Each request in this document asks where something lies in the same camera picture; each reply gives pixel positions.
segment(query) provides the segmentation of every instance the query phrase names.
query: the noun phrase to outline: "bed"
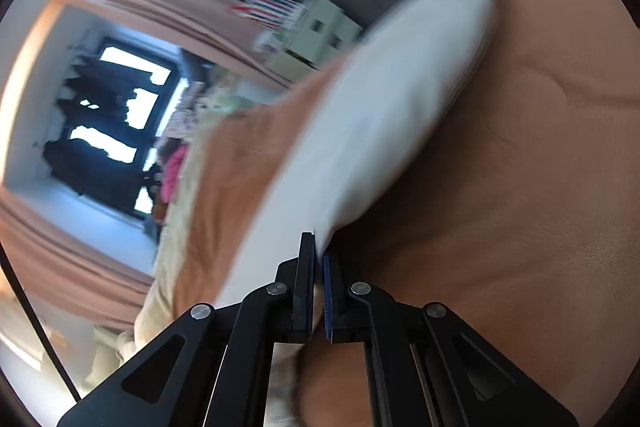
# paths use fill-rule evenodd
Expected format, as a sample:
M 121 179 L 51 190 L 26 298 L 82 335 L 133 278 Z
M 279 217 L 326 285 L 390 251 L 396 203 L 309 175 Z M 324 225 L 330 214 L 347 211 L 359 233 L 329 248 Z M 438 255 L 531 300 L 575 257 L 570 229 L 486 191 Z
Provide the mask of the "bed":
M 336 170 L 347 164 L 337 158 L 334 196 L 306 193 L 300 179 L 300 193 L 289 187 L 278 195 L 272 181 L 291 169 L 300 177 L 300 166 L 282 158 L 300 152 L 298 131 L 318 117 L 316 104 L 334 89 L 327 86 L 345 71 L 376 77 L 355 68 L 355 55 L 274 107 L 212 116 L 199 128 L 169 209 L 156 281 L 136 321 L 139 347 L 196 302 L 233 304 L 273 280 L 278 256 L 297 252 L 292 235 L 278 230 L 299 237 L 313 227 L 319 251 L 331 240 L 398 301 L 446 303 L 581 426 L 595 425 L 640 354 L 633 313 L 640 300 L 638 29 L 620 0 L 492 0 L 491 10 L 479 1 L 474 13 L 465 6 L 451 26 L 471 17 L 477 25 L 463 32 L 467 59 L 458 58 L 456 81 L 430 92 L 439 109 L 420 100 L 401 112 L 394 107 L 401 123 L 385 138 L 386 156 L 376 158 L 383 172 L 364 171 L 355 182 Z M 474 51 L 485 51 L 496 16 L 476 70 Z M 464 27 L 442 24 L 444 32 Z M 415 41 L 403 42 L 416 58 Z M 473 73 L 461 82 L 462 71 Z M 393 98 L 404 87 L 393 70 L 386 73 L 371 90 L 386 82 Z M 363 105 L 372 102 L 368 86 L 360 93 Z M 356 105 L 350 110 L 360 115 Z M 392 120 L 374 123 L 384 134 Z M 334 138 L 341 140 L 337 130 Z M 318 185 L 323 157 L 306 152 L 309 185 Z M 321 204 L 306 203 L 309 194 Z M 266 208 L 277 212 L 264 217 Z M 320 331 L 302 349 L 303 422 L 370 425 L 360 348 L 329 346 L 323 337 Z

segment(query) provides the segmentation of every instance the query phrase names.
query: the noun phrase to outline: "window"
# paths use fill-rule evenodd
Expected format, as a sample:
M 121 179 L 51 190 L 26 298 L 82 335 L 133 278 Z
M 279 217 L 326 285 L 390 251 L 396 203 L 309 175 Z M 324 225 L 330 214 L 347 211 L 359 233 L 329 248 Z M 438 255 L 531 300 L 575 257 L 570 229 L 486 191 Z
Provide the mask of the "window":
M 124 123 L 125 128 L 119 127 L 124 135 L 130 132 L 135 133 L 132 130 L 140 131 L 135 135 L 138 137 L 138 141 L 135 143 L 136 146 L 130 146 L 133 143 L 123 138 L 123 134 L 111 131 L 107 134 L 107 132 L 93 128 L 90 124 L 90 115 L 87 117 L 89 119 L 88 123 L 83 125 L 76 124 L 77 126 L 70 132 L 69 139 L 83 139 L 93 147 L 106 151 L 109 158 L 130 166 L 132 175 L 139 177 L 140 183 L 135 188 L 135 193 L 128 194 L 127 198 L 122 199 L 135 201 L 135 204 L 132 208 L 129 208 L 131 203 L 122 206 L 116 205 L 116 208 L 133 216 L 142 217 L 143 214 L 151 212 L 153 205 L 146 188 L 142 186 L 142 174 L 148 171 L 155 163 L 157 151 L 153 149 L 153 143 L 156 136 L 159 136 L 166 127 L 171 114 L 180 101 L 182 92 L 189 83 L 187 79 L 179 78 L 175 63 L 114 39 L 105 39 L 103 41 L 98 57 L 101 61 L 151 73 L 150 81 L 153 86 L 147 84 L 146 89 L 141 87 L 133 89 L 136 97 L 127 101 L 128 109 Z M 99 105 L 91 102 L 91 97 L 81 100 L 79 103 L 88 109 L 99 109 Z M 121 136 L 120 139 L 124 139 L 130 145 L 123 143 L 114 136 Z M 114 187 L 115 192 L 126 190 L 129 189 L 123 188 L 122 184 Z M 113 202 L 103 202 L 113 206 Z

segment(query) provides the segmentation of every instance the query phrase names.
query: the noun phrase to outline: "wall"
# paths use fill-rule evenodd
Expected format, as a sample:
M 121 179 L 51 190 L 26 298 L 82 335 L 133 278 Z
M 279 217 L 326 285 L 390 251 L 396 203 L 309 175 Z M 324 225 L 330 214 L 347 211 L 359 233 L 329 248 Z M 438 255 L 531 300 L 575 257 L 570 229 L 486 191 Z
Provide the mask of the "wall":
M 87 245 L 142 273 L 151 274 L 155 243 L 142 232 L 142 222 L 124 216 L 53 178 L 12 187 L 41 216 Z
M 92 13 L 65 7 L 40 50 L 24 87 L 9 142 L 4 183 L 25 184 L 49 175 L 42 148 L 57 139 L 62 112 L 55 107 L 70 64 L 82 52 L 94 53 L 103 36 L 103 23 Z

